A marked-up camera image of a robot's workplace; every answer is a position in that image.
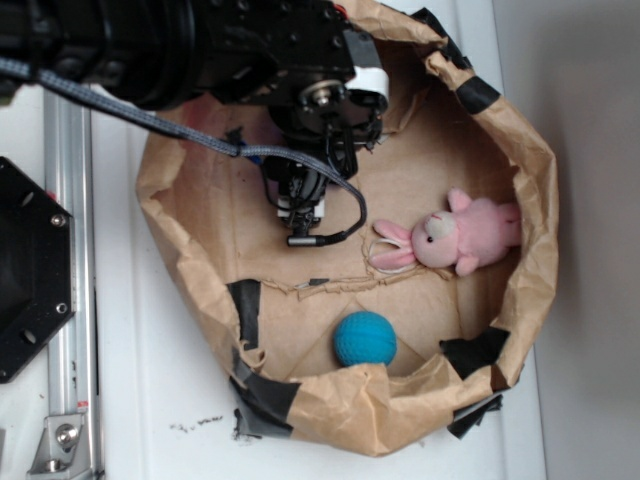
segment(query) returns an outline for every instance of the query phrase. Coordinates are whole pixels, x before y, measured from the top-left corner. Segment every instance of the stuffed toy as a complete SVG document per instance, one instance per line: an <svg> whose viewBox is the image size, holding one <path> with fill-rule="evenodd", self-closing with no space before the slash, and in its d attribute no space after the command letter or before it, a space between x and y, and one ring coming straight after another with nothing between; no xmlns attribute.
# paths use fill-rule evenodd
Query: stuffed toy
<svg viewBox="0 0 640 480"><path fill-rule="evenodd" d="M430 268L455 265L460 276L504 258L521 243L520 208L515 203L497 205L488 198L472 200L453 188L448 194L451 212L427 215L407 230L388 220L374 222L382 239L371 245L369 263L384 273L405 270L416 260ZM372 254L378 243L397 247Z"/></svg>

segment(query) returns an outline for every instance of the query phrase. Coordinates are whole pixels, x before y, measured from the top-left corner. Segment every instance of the crumpled brown paper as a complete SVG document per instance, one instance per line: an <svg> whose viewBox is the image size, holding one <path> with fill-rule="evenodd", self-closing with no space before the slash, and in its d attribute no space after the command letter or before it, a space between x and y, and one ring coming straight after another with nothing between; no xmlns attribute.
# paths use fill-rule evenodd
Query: crumpled brown paper
<svg viewBox="0 0 640 480"><path fill-rule="evenodd" d="M474 76L438 50L429 27L372 0L341 0L350 20L377 40L390 76L390 137L359 154L351 181L367 199L369 220L348 241L290 249L287 231L264 198L258 169L203 147L152 135L137 192L164 261L220 364L233 375L233 351L256 373L300 382L287 417L293 437L383 455L449 424L453 412L518 380L556 287L558 193L553 153L500 98L469 115L454 92ZM201 97L164 114L223 137L242 126L248 143L281 143L267 112ZM371 223L407 228L446 208L446 192L516 200L523 244L509 256L458 278L425 267L384 275L367 263L377 238ZM330 188L320 233L357 218L353 199ZM226 285L262 284L259 347L245 350ZM301 286L310 279L329 279ZM340 368L332 333L358 310L388 318L398 335L389 368ZM510 332L496 365L462 380L440 353L440 340L474 338L489 325Z"/></svg>

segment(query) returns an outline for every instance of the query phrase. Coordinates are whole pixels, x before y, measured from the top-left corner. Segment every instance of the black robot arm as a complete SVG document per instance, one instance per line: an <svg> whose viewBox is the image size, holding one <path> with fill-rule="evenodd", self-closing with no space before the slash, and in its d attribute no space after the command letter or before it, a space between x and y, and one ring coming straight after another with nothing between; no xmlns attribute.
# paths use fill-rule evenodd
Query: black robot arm
<svg viewBox="0 0 640 480"><path fill-rule="evenodd" d="M291 148L348 179L355 152L372 148L387 107L387 77L371 37L323 0L0 0L0 56L97 83L146 110L203 93L265 105ZM0 96L21 81L5 78ZM289 244L314 245L309 229L326 175L282 158L278 182Z"/></svg>

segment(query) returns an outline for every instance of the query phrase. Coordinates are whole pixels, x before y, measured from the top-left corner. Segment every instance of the bunny ear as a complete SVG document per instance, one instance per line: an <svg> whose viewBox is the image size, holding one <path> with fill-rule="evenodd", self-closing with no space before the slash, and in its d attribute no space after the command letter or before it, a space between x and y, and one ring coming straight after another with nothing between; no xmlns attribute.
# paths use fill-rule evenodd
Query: bunny ear
<svg viewBox="0 0 640 480"><path fill-rule="evenodd" d="M389 243L398 247L395 250L373 254L373 248L379 243ZM380 239L371 244L369 248L369 263L373 268L382 273L399 273L416 261L411 246L401 246L393 240Z"/></svg>
<svg viewBox="0 0 640 480"><path fill-rule="evenodd" d="M472 202L471 197L460 188L452 188L449 190L448 199L451 211L454 213L466 209Z"/></svg>
<svg viewBox="0 0 640 480"><path fill-rule="evenodd" d="M398 246L411 245L411 231L389 220L376 220L373 222L373 229L381 236L399 243Z"/></svg>

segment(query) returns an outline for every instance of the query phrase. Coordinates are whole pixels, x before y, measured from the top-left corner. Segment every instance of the blue ball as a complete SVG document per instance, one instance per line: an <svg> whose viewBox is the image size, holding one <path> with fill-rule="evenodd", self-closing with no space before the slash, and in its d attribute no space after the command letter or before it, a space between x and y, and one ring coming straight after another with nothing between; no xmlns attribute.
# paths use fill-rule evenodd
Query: blue ball
<svg viewBox="0 0 640 480"><path fill-rule="evenodd" d="M345 367L358 363L389 365L396 355L396 333L382 315L356 312L345 317L333 336L338 360Z"/></svg>

